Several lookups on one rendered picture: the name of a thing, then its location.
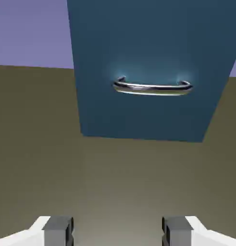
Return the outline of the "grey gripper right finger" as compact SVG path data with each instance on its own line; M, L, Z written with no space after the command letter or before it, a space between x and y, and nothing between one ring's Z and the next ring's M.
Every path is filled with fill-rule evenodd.
M208 230L196 216L163 216L161 246L236 246L236 239Z

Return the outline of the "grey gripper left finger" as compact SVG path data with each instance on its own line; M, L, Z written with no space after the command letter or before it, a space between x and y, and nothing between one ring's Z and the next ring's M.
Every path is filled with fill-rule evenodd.
M29 229L0 238L0 246L74 246L74 218L40 216Z

